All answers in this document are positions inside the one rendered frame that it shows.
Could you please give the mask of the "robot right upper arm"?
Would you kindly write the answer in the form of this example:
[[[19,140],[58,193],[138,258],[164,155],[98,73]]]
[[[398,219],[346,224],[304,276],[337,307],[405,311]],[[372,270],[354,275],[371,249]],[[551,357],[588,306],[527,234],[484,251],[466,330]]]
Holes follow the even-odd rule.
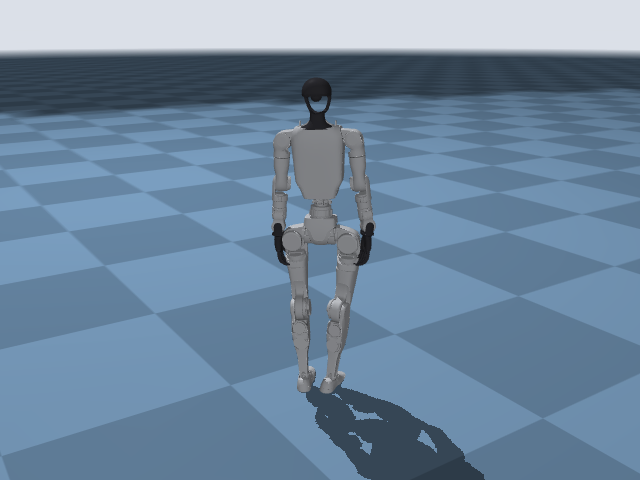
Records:
[[[344,145],[350,148],[348,155],[353,175],[350,177],[350,188],[355,192],[366,191],[364,137],[357,129],[341,128],[341,133]]]

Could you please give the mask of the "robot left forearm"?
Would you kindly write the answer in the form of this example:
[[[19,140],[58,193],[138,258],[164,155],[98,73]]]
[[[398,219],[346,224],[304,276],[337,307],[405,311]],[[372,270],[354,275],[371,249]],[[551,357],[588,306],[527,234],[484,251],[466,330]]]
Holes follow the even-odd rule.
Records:
[[[284,229],[286,228],[285,219],[286,219],[286,214],[287,214],[288,195],[286,193],[284,193],[283,191],[275,191],[275,180],[276,180],[276,175],[274,176],[273,182],[272,182],[272,200],[273,200],[272,218],[273,218],[273,223],[271,225],[271,228],[272,228],[272,230],[274,232],[274,225],[276,223],[280,223],[282,225],[282,232],[283,232]]]

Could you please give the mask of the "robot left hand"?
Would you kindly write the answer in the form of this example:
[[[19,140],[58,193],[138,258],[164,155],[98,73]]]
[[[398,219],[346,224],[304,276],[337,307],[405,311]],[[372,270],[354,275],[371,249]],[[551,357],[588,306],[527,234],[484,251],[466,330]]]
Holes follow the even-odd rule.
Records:
[[[290,265],[289,263],[286,263],[286,257],[283,253],[283,250],[285,251],[285,248],[282,244],[282,236],[284,232],[285,231],[282,232],[282,225],[280,223],[276,223],[274,225],[274,232],[272,232],[272,235],[274,236],[275,249],[277,251],[279,262],[284,265]]]

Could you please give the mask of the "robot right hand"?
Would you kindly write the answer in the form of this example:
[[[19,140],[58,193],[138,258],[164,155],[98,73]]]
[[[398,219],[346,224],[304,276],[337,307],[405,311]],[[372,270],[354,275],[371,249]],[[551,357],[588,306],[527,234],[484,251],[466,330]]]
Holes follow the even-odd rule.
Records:
[[[357,258],[359,258],[359,260],[358,260],[357,264],[353,263],[356,266],[364,265],[369,260],[369,255],[370,255],[371,245],[372,245],[371,236],[374,235],[373,231],[374,231],[374,224],[373,223],[368,223],[366,225],[365,232],[363,230],[360,230],[360,233],[363,236],[361,238],[360,253],[359,253],[358,257],[357,257]]]

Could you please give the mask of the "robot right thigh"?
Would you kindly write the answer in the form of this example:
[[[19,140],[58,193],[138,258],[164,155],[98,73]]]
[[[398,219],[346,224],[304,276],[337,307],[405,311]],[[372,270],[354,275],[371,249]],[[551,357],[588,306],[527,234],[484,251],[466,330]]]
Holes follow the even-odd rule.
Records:
[[[336,291],[334,299],[327,305],[329,319],[339,322],[343,303],[349,303],[354,293],[359,266],[358,262],[361,239],[359,233],[350,227],[337,225],[335,229],[337,244]]]

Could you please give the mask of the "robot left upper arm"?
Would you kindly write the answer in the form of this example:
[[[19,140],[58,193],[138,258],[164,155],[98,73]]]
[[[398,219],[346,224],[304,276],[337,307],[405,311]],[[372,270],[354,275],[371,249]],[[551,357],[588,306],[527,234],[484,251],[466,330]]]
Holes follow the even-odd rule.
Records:
[[[282,130],[273,140],[274,170],[276,174],[275,191],[288,191],[291,189],[291,176],[288,176],[291,136],[293,129]]]

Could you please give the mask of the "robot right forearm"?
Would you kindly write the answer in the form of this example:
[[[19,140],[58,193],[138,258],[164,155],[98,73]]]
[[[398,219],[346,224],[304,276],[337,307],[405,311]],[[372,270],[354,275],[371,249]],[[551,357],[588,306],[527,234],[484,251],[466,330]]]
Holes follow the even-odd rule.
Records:
[[[368,223],[374,224],[374,230],[376,228],[376,224],[373,220],[373,211],[372,211],[372,205],[371,205],[370,182],[367,175],[365,175],[365,184],[366,184],[366,191],[360,191],[355,195],[355,201],[357,202],[358,216],[360,219],[360,228],[364,232],[366,230],[366,225]]]

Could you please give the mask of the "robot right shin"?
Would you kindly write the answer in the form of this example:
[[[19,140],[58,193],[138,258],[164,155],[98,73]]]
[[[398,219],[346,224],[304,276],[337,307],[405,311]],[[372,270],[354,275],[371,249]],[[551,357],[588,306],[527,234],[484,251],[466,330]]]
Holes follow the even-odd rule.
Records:
[[[329,378],[331,374],[332,380],[337,379],[340,357],[347,339],[349,321],[350,304],[345,302],[340,310],[339,322],[330,320],[327,325],[328,363],[326,378]]]

